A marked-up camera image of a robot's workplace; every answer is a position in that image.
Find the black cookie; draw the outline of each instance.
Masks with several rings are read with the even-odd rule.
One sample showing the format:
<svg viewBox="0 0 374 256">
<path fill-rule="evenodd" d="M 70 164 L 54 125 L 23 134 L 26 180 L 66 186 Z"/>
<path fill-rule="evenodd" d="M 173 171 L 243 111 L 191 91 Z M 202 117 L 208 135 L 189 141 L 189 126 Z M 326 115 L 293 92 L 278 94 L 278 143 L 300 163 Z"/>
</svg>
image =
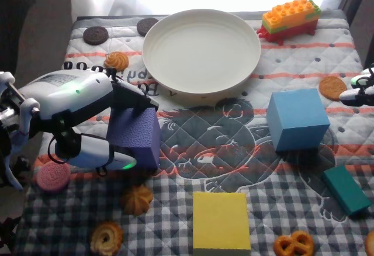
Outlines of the black cookie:
<svg viewBox="0 0 374 256">
<path fill-rule="evenodd" d="M 138 30 L 139 34 L 143 37 L 146 36 L 148 31 L 158 22 L 156 18 L 144 18 L 136 24 L 136 29 Z"/>
<path fill-rule="evenodd" d="M 83 32 L 83 40 L 93 46 L 104 43 L 108 37 L 108 31 L 101 26 L 90 27 Z"/>
</svg>

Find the pink cookie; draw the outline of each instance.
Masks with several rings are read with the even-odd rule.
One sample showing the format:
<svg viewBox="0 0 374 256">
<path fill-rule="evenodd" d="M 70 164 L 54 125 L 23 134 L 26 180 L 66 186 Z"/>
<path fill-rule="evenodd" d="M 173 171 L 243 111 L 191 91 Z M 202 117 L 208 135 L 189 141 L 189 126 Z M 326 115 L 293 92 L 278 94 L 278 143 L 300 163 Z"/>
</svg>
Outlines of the pink cookie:
<svg viewBox="0 0 374 256">
<path fill-rule="evenodd" d="M 58 192 L 70 181 L 68 164 L 57 164 L 53 161 L 44 164 L 36 175 L 36 183 L 46 192 Z"/>
</svg>

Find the purple cube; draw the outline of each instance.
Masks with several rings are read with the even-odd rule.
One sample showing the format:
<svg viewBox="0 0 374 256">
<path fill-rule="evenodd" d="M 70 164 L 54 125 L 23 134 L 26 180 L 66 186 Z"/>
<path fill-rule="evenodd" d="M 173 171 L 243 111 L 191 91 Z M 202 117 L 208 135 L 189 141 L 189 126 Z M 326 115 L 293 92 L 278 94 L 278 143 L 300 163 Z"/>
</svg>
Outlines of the purple cube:
<svg viewBox="0 0 374 256">
<path fill-rule="evenodd" d="M 136 168 L 158 168 L 161 129 L 154 108 L 112 109 L 106 139 L 115 146 L 131 149 Z"/>
</svg>

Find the round plate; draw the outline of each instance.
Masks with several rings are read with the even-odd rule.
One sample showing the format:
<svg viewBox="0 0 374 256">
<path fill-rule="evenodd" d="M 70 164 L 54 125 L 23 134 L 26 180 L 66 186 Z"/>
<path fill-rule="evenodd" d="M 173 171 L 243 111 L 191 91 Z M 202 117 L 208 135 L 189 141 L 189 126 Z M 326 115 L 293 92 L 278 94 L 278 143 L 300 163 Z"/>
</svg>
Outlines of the round plate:
<svg viewBox="0 0 374 256">
<path fill-rule="evenodd" d="M 259 38 L 244 20 L 194 9 L 170 15 L 151 28 L 143 61 L 152 77 L 172 91 L 211 94 L 244 82 L 260 52 Z"/>
</svg>

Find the cube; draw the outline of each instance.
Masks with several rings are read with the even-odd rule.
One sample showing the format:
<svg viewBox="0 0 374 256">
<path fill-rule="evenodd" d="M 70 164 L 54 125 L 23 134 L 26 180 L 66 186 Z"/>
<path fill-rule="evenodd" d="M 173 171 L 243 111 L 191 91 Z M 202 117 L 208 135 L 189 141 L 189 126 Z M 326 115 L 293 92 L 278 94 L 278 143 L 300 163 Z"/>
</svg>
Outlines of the cube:
<svg viewBox="0 0 374 256">
<path fill-rule="evenodd" d="M 193 255 L 249 255 L 244 193 L 193 193 Z"/>
<path fill-rule="evenodd" d="M 120 149 L 130 149 L 137 160 L 135 168 L 158 168 L 161 129 L 154 108 L 112 109 L 106 139 Z"/>
<path fill-rule="evenodd" d="M 317 148 L 330 126 L 315 88 L 273 92 L 266 118 L 275 151 Z"/>
<path fill-rule="evenodd" d="M 344 165 L 324 171 L 321 178 L 348 216 L 359 213 L 371 205 Z"/>
</svg>

